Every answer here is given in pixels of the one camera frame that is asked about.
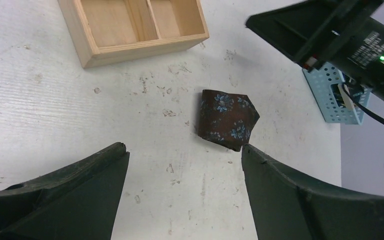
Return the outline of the wooden compartment tray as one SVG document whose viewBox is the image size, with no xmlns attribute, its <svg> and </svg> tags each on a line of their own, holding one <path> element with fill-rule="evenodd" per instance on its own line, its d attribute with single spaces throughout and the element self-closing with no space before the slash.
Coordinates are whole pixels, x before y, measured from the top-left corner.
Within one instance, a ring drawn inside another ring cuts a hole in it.
<svg viewBox="0 0 384 240">
<path fill-rule="evenodd" d="M 198 0 L 61 0 L 83 68 L 190 49 L 209 38 Z"/>
</svg>

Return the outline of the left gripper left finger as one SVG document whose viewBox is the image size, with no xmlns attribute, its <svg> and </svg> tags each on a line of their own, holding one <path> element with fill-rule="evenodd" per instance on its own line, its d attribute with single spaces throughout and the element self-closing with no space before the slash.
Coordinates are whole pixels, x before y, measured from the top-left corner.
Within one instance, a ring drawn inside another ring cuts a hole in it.
<svg viewBox="0 0 384 240">
<path fill-rule="evenodd" d="M 116 142 L 0 190 L 0 240 L 109 240 L 130 154 Z"/>
</svg>

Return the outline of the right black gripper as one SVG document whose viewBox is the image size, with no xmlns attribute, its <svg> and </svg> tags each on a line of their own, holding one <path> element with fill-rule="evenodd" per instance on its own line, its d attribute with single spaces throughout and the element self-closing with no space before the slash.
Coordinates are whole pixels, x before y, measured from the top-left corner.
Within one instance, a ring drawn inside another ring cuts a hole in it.
<svg viewBox="0 0 384 240">
<path fill-rule="evenodd" d="M 304 0 L 251 15 L 245 26 L 303 69 L 328 62 L 384 101 L 383 0 Z"/>
</svg>

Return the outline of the blue plastic basket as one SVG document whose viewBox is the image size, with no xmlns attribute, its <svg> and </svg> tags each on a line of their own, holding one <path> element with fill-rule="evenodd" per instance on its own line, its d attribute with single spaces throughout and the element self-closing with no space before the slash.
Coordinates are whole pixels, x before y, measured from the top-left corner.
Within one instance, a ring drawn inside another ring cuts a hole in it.
<svg viewBox="0 0 384 240">
<path fill-rule="evenodd" d="M 342 85 L 350 78 L 330 63 L 303 75 L 326 123 L 361 125 L 365 113 L 344 93 Z"/>
</svg>

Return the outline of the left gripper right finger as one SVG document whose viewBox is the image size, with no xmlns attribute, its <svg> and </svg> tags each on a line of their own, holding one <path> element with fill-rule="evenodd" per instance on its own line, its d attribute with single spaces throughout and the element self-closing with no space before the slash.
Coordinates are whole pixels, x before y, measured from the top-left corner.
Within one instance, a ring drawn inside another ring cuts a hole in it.
<svg viewBox="0 0 384 240">
<path fill-rule="evenodd" d="M 384 240 L 384 196 L 339 187 L 254 146 L 241 164 L 260 240 Z"/>
</svg>

